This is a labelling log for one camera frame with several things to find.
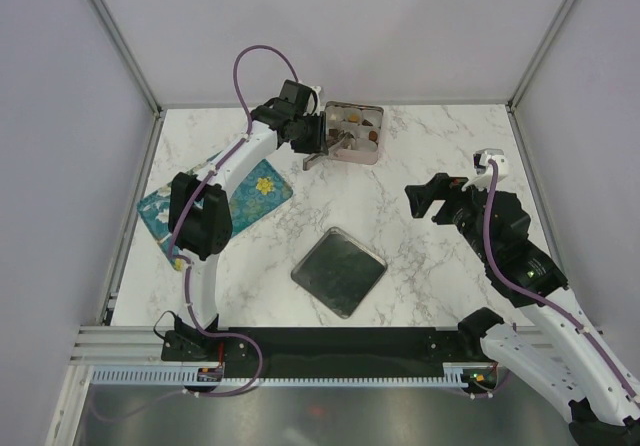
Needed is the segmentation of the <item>metal tongs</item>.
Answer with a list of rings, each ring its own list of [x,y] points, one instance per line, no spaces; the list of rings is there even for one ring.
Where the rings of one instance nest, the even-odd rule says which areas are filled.
[[[346,149],[355,139],[350,132],[340,131],[337,136],[330,137],[328,146],[325,151],[307,156],[302,161],[302,170],[309,171],[313,166],[318,164],[325,158],[333,157],[338,150]]]

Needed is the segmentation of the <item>square tin lid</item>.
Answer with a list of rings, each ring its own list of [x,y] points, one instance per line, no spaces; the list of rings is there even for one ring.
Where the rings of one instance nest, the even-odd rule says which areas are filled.
[[[290,277],[335,315],[347,319],[386,271],[382,257],[344,230],[331,227]]]

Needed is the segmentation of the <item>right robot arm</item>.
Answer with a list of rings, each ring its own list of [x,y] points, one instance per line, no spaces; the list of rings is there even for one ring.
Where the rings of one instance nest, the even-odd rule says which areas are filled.
[[[415,218],[441,202],[433,222],[457,229],[493,288],[538,327],[561,360],[526,345],[487,307],[460,322],[460,354],[506,367],[563,417],[577,444],[638,444],[639,381],[595,330],[559,267],[529,240],[531,218],[517,195],[494,185],[480,190],[446,173],[404,191]]]

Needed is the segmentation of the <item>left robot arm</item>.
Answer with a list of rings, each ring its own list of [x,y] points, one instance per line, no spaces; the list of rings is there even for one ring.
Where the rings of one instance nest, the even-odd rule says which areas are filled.
[[[233,231],[231,196],[284,143],[305,155],[327,151],[326,119],[318,107],[316,89],[287,80],[278,96],[249,113],[247,131],[208,171],[179,173],[172,180],[168,253],[185,266],[184,303],[164,336],[164,361],[209,361],[221,349],[216,282]]]

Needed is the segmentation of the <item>pink chocolate tin box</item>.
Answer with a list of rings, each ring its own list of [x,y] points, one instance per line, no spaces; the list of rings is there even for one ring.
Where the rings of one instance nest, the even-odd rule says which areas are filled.
[[[354,164],[362,164],[371,166],[378,161],[379,144],[381,139],[382,123],[384,117],[384,109],[380,106],[362,105],[347,102],[329,101],[326,103],[326,143],[328,146],[330,137],[329,130],[332,128],[340,131],[350,132],[355,139],[346,149],[340,149],[331,158],[327,160],[335,160]],[[337,114],[336,121],[330,120],[332,113]],[[358,122],[349,121],[351,114],[357,114],[360,119]],[[362,121],[368,120],[373,123],[373,127],[363,126]],[[378,135],[376,142],[370,141],[368,135],[371,131],[375,131]]]

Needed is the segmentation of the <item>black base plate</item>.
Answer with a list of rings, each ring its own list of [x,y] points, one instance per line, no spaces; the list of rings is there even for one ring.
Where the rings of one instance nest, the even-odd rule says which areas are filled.
[[[165,334],[161,358],[220,360],[237,376],[373,377],[434,375],[445,363],[488,363],[457,330],[432,327],[232,328],[233,338],[208,338],[189,326]]]

